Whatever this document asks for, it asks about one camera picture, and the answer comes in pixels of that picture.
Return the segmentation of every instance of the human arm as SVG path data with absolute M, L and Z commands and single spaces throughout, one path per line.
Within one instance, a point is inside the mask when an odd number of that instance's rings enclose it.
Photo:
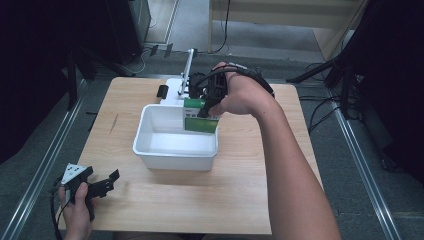
M 63 217 L 66 223 L 65 240 L 86 240 L 91 235 L 90 214 L 85 205 L 88 185 L 83 182 L 75 194 L 75 204 L 66 205 L 65 188 L 59 189 L 60 202 L 63 209 Z
M 265 154 L 273 237 L 340 239 L 330 204 L 281 106 L 254 80 L 236 73 L 227 73 L 226 78 L 228 96 L 209 114 L 251 114 L 257 119 Z

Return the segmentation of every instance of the gray floor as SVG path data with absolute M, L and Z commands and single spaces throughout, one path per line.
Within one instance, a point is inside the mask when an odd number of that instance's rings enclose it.
M 173 24 L 153 24 L 149 30 L 151 43 L 173 44 L 175 51 L 197 48 L 208 50 L 209 1 L 150 1 L 152 18 L 174 18 Z M 175 8 L 175 16 L 170 15 Z M 225 19 L 226 9 L 222 15 Z M 213 21 L 212 49 L 221 47 L 224 41 L 224 21 Z M 165 29 L 170 30 L 169 38 L 162 41 Z M 228 37 L 220 55 L 257 57 L 265 59 L 284 59 L 301 62 L 322 62 L 323 57 L 315 40 L 312 29 L 284 25 L 228 22 Z
M 207 19 L 205 18 L 207 18 L 207 14 L 205 11 L 207 12 L 208 9 L 207 3 L 206 0 L 180 0 L 175 11 L 175 21 L 169 28 L 170 32 L 162 31 L 162 35 L 158 34 L 159 37 L 152 38 L 151 41 L 173 43 L 175 51 L 184 52 L 193 47 L 198 48 L 199 51 L 206 51 Z M 152 17 L 160 19 L 160 16 L 153 14 Z M 154 25 L 153 22 L 151 25 L 153 26 L 152 32 L 156 26 L 160 26 L 160 24 Z M 219 21 L 214 22 L 214 29 L 216 34 L 214 34 L 213 43 L 214 49 L 216 49 L 222 42 Z M 284 79 L 303 73 L 309 63 L 323 60 L 310 29 L 229 23 L 228 31 L 229 37 L 227 47 L 223 48 L 224 51 L 218 55 L 198 56 L 193 62 L 194 71 L 205 72 L 218 61 L 233 61 L 247 66 L 260 67 L 267 79 L 274 83 L 284 83 Z M 175 75 L 183 70 L 185 59 L 186 55 L 179 53 L 173 53 L 170 58 L 163 58 L 163 52 L 160 52 L 153 57 L 144 56 L 144 61 L 138 61 L 128 67 L 140 70 L 145 66 L 137 76 Z M 48 190 L 53 180 L 63 173 L 68 162 L 77 163 L 89 135 L 88 129 L 94 121 L 94 116 L 88 115 L 86 112 L 98 111 L 110 81 L 114 77 L 116 74 L 99 68 L 96 80 L 90 82 L 81 109 L 62 145 L 51 173 L 42 183 L 40 195 L 32 206 L 31 214 L 26 219 L 18 239 L 53 239 L 52 224 L 48 214 Z M 328 96 L 327 90 L 319 81 L 308 80 L 297 85 L 297 89 L 299 96 Z M 65 96 L 36 129 L 25 147 L 12 159 L 0 165 L 0 182 L 2 182 L 2 189 L 6 189 L 0 193 L 0 232 L 6 229 L 17 207 L 17 202 L 27 190 L 32 176 L 54 138 L 66 114 L 66 104 Z M 318 103 L 302 101 L 301 104 L 305 121 L 309 122 Z M 317 112 L 315 119 L 320 119 L 330 110 L 330 104 L 323 106 Z M 366 156 L 366 163 L 394 218 L 400 236 L 403 239 L 422 239 L 424 236 L 422 227 L 424 226 L 424 204 L 422 204 L 424 191 L 422 185 L 406 173 L 389 173 L 383 170 L 380 157 L 370 141 L 365 126 L 357 121 L 350 123 L 355 130 L 355 136 L 362 152 Z M 351 149 L 334 115 L 311 133 L 311 142 L 324 189 L 337 217 L 343 239 L 386 239 L 387 235 L 381 227 L 370 196 L 364 187 L 364 181 L 357 170 Z M 111 239 L 111 234 L 96 231 L 93 239 Z

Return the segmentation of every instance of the green box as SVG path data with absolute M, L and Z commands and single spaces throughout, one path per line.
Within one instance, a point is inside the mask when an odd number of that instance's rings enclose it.
M 183 118 L 184 129 L 188 131 L 215 133 L 219 116 L 199 118 L 197 114 L 205 105 L 204 99 L 184 99 Z

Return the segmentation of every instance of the metal frame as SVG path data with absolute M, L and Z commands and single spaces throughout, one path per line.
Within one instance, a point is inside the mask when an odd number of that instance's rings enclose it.
M 334 90 L 328 90 L 328 95 L 333 97 L 336 94 L 334 93 Z M 333 102 L 332 107 L 337 108 L 338 106 L 335 102 Z M 402 239 L 393 220 L 390 209 L 387 206 L 386 200 L 384 199 L 384 196 L 367 164 L 366 158 L 362 153 L 352 126 L 349 121 L 345 120 L 339 109 L 337 109 L 335 113 L 386 239 Z
M 26 220 L 28 219 L 29 214 L 31 213 L 32 208 L 37 201 L 38 195 L 40 194 L 43 185 L 50 173 L 50 170 L 53 164 L 56 161 L 57 155 L 65 141 L 69 130 L 71 129 L 74 120 L 81 108 L 82 101 L 84 99 L 85 93 L 87 92 L 88 84 L 83 79 L 80 83 L 78 93 L 80 97 L 77 100 L 74 107 L 67 111 L 65 117 L 56 132 L 56 135 L 53 141 L 50 144 L 49 149 L 44 155 L 43 160 L 38 167 L 37 172 L 33 176 L 31 183 L 29 184 L 27 190 L 25 191 L 22 198 L 19 200 L 18 206 L 13 214 L 12 219 L 9 222 L 5 232 L 3 233 L 2 240 L 12 240 L 18 239 L 19 234 L 22 231 L 22 228 L 25 225 Z

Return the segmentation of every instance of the handheld controller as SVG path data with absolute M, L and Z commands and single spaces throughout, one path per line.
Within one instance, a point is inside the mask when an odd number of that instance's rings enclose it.
M 75 203 L 75 194 L 80 184 L 82 182 L 86 182 L 88 184 L 88 193 L 85 198 L 85 205 L 90 213 L 90 221 L 93 221 L 94 211 L 90 202 L 91 199 L 95 197 L 105 197 L 107 192 L 112 191 L 114 189 L 113 183 L 119 178 L 119 171 L 117 169 L 109 175 L 109 178 L 92 184 L 87 182 L 87 178 L 91 174 L 93 174 L 93 168 L 91 166 L 84 167 L 68 164 L 65 173 L 63 174 L 61 184 L 65 186 L 66 189 L 66 203 Z
M 226 72 L 236 72 L 240 75 L 247 76 L 258 82 L 273 97 L 274 90 L 268 82 L 262 77 L 260 72 L 254 72 L 248 68 L 229 63 L 224 67 L 212 70 L 209 74 L 194 73 L 190 76 L 189 97 L 192 99 L 205 99 L 205 105 L 199 111 L 198 117 L 207 118 L 209 109 L 220 103 L 228 94 Z

